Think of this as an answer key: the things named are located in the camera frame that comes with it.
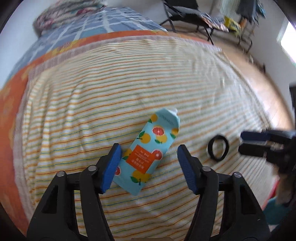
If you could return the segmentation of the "metal clothes drying rack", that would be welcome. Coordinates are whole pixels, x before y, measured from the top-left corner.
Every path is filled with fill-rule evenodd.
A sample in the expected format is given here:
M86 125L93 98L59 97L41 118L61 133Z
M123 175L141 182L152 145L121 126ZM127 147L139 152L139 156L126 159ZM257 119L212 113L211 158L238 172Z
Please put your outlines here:
M253 46L252 37L254 36L254 30L256 27L259 27L259 19L266 18L266 13L261 2L257 1L256 12L252 18L245 18L241 15L239 16L239 25L241 26L241 32L239 35L236 35L236 37L238 38L237 45L241 48L244 48L245 53L248 54Z

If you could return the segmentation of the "window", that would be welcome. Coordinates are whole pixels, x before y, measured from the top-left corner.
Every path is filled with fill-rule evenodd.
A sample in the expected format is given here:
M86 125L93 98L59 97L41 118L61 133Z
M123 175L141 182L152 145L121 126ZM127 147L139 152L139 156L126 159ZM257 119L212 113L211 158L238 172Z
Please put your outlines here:
M284 19L277 37L277 42L280 44L282 50L293 65L295 65L295 36L294 26L288 21L288 19Z

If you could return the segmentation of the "striped yellow towel blanket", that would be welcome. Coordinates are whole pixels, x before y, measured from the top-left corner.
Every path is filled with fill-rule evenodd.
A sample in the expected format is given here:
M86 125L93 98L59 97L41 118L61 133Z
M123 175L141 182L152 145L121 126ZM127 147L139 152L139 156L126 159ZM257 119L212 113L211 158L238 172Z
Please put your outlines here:
M116 240L185 237L198 197L177 160L181 144L219 173L240 172L259 204L266 204L272 166L237 152L242 131L270 126L242 73L215 46L139 36L97 43L30 71L14 145L26 217L58 171L82 171L114 143L127 150L162 108L178 110L180 130L146 186L133 196L112 184L100 197Z

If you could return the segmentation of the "yellow green box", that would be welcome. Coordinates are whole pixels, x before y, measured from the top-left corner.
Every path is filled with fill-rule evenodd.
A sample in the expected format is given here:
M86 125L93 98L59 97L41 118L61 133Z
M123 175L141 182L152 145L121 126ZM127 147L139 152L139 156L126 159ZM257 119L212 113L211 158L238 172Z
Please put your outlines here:
M232 18L224 17L224 25L226 28L235 35L239 35L241 32L241 26Z

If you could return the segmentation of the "striped clothes on chair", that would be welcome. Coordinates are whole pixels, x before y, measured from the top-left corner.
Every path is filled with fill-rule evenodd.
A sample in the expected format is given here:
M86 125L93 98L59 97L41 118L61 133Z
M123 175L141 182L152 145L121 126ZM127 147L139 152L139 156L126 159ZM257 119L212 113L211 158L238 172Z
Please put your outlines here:
M183 12L185 13L185 20L188 20L191 24L206 26L207 28L223 32L229 32L224 25L224 18L222 17L213 17L198 9L184 8Z

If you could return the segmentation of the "dark garment on rack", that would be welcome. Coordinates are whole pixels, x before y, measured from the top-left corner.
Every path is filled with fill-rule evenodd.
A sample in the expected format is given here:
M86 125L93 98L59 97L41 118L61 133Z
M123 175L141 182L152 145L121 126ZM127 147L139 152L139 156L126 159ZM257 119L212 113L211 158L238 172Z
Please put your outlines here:
M240 0L236 13L245 18L252 18L256 12L256 0Z

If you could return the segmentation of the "black folding chair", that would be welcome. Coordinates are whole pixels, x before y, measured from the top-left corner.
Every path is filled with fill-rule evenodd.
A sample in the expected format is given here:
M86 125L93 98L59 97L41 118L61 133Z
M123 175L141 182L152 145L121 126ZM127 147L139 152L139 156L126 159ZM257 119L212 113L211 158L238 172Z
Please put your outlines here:
M207 41L210 41L214 45L212 40L213 27L201 17L199 12L199 6L197 1L162 1L164 6L164 11L166 13L166 20L164 20L159 25L162 26L164 23L169 22L171 29L176 33L174 21L181 21L188 24L196 25L196 32L199 31L199 27L205 30Z

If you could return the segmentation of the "blue checked bed sheet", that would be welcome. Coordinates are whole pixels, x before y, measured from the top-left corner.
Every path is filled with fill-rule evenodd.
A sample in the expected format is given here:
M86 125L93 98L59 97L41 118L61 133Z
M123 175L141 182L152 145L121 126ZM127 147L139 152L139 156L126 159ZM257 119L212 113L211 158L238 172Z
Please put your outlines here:
M45 32L21 56L6 80L33 60L66 43L99 34L133 30L165 31L166 29L129 7L107 7L100 12L87 14L71 23Z

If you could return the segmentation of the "folded floral quilt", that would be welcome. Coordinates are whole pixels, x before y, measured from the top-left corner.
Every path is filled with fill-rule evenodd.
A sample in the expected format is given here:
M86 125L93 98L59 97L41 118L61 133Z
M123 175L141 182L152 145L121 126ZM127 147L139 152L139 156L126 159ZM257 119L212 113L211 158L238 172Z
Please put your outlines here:
M89 13L100 12L105 8L105 1L57 1L34 20L33 26L41 36L43 32L71 23Z

